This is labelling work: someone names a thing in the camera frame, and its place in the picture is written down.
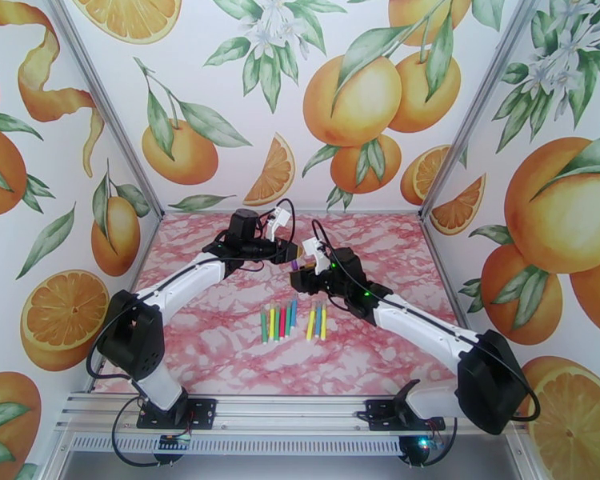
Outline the perforated metal strip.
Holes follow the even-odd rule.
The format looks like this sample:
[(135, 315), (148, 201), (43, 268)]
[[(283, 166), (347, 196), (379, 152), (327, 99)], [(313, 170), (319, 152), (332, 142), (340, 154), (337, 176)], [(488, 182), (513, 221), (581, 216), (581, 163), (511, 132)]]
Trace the perforated metal strip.
[(193, 435), (186, 451), (160, 451), (160, 434), (120, 434), (115, 445), (124, 454), (399, 456), (396, 437)]

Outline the aluminium side rail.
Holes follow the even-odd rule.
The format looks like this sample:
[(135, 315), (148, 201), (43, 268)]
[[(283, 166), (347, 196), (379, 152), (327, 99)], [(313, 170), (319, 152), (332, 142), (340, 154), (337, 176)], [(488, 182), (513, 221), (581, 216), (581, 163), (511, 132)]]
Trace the aluminium side rail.
[[(133, 271), (133, 281), (131, 282), (131, 288), (134, 289), (138, 283), (139, 277), (145, 267), (146, 261), (150, 256), (150, 252), (152, 249), (152, 245), (158, 235), (158, 231), (160, 229), (160, 225), (162, 220), (159, 219), (156, 221), (154, 228), (150, 234), (150, 236), (146, 239), (144, 244), (141, 244), (139, 250), (139, 262), (134, 263), (132, 265)], [(101, 352), (98, 351), (97, 345), (98, 342), (105, 337), (106, 331), (108, 330), (109, 319), (104, 318), (103, 328), (98, 332), (97, 336), (94, 338), (91, 346), (89, 348), (89, 352), (86, 356), (85, 367), (86, 372), (91, 378), (90, 387), (87, 392), (91, 393), (95, 390), (98, 380), (107, 380), (107, 379), (122, 379), (123, 381), (128, 382), (130, 380), (130, 376), (123, 372), (114, 373), (114, 374), (101, 374), (100, 369), (102, 364), (107, 361), (107, 358), (102, 355)]]
[(436, 269), (437, 269), (440, 279), (442, 281), (443, 289), (446, 293), (446, 296), (449, 299), (450, 308), (454, 312), (456, 321), (458, 322), (460, 327), (466, 328), (466, 317), (464, 315), (464, 312), (462, 311), (460, 302), (458, 300), (457, 293), (455, 292), (455, 290), (452, 286), (452, 281), (450, 280), (450, 276), (448, 275), (448, 273), (446, 271), (446, 267), (442, 260), (442, 256), (440, 255), (438, 248), (435, 245), (435, 241), (433, 239), (433, 235), (430, 231), (430, 228), (428, 227), (428, 225), (425, 223), (425, 221), (423, 219), (420, 221), (420, 227), (422, 229), (424, 239), (425, 239), (428, 249), (430, 251), (431, 257), (434, 261), (434, 264), (436, 266)]

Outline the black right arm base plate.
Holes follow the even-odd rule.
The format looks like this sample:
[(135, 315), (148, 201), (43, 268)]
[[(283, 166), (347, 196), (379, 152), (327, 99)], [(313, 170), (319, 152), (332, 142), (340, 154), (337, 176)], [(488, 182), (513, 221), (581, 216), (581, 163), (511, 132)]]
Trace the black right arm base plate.
[(422, 418), (406, 402), (393, 399), (370, 399), (365, 401), (364, 411), (357, 412), (372, 431), (444, 431), (446, 423), (442, 417)]

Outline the wide slotted aluminium rail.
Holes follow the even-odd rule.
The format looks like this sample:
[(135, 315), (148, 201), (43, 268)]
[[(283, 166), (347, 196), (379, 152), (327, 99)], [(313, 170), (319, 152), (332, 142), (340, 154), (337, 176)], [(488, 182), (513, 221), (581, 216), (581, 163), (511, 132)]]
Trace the wide slotted aluminium rail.
[[(212, 427), (195, 435), (372, 435), (358, 417), (365, 396), (218, 395)], [(54, 423), (57, 431), (138, 434), (133, 394), (73, 393)]]

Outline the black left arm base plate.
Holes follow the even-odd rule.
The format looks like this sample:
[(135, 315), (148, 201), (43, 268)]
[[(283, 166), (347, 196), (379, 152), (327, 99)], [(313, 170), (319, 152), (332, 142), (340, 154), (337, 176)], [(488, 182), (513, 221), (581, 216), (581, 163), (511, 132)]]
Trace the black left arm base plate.
[(140, 430), (211, 430), (217, 400), (184, 398), (169, 410), (161, 410), (152, 402), (143, 404), (136, 422)]

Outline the aluminium corner post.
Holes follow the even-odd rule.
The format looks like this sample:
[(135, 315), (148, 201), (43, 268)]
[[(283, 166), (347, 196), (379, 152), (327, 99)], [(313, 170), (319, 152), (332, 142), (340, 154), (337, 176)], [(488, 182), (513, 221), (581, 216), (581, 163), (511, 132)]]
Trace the aluminium corner post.
[(137, 155), (132, 147), (122, 121), (112, 104), (106, 88), (100, 79), (96, 65), (93, 63), (90, 54), (82, 41), (77, 28), (69, 16), (68, 9), (63, 0), (43, 0), (50, 9), (52, 19), (58, 24), (61, 35), (66, 40), (74, 60), (80, 68), (88, 91), (94, 99), (100, 115), (103, 117), (106, 125), (110, 128), (126, 164), (130, 168), (133, 176), (137, 179), (140, 190), (146, 197), (150, 210), (161, 221), (164, 217), (164, 210), (161, 207), (157, 195), (145, 171), (140, 165)]
[(530, 23), (532, 14), (539, 2), (540, 0), (518, 0), (518, 4), (502, 33), (500, 41), (494, 48), (490, 64), (486, 68), (484, 77), (476, 90), (469, 109), (462, 120), (462, 124), (458, 128), (446, 159), (437, 173), (424, 203), (418, 210), (418, 218), (421, 222), (425, 222), (432, 213), (434, 204), (440, 193), (446, 188), (456, 167), (467, 166), (466, 160), (468, 159), (468, 145), (471, 135), (489, 105), (493, 93), (500, 83), (501, 76), (511, 53), (519, 43), (526, 25)]

